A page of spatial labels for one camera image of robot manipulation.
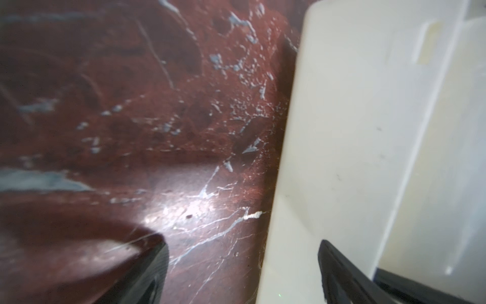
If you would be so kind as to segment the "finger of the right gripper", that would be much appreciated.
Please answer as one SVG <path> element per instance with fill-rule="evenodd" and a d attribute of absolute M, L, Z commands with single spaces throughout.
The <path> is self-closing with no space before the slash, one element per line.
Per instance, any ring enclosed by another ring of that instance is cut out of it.
<path fill-rule="evenodd" d="M 383 269 L 377 269 L 373 282 L 399 303 L 470 304 L 469 301 L 462 298 L 435 290 Z"/>

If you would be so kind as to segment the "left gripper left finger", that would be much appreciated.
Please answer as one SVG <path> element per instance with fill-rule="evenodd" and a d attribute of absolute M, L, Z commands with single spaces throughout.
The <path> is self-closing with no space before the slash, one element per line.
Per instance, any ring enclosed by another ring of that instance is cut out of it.
<path fill-rule="evenodd" d="M 161 240 L 152 249 L 144 252 L 127 274 L 96 303 L 133 304 L 159 303 L 167 277 L 169 248 Z"/>

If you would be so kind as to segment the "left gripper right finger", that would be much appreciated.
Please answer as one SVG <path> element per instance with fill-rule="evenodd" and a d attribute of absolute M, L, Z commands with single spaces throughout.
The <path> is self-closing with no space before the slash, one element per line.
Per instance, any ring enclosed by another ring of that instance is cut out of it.
<path fill-rule="evenodd" d="M 327 303 L 394 303 L 386 292 L 327 240 L 320 243 L 318 263 Z"/>

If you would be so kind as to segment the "white wrap dispenser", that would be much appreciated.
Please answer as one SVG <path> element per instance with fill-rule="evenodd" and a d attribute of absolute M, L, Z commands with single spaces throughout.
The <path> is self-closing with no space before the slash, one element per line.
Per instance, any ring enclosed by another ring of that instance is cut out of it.
<path fill-rule="evenodd" d="M 283 145 L 258 303 L 327 303 L 323 240 L 485 302 L 484 1 L 311 5 Z"/>

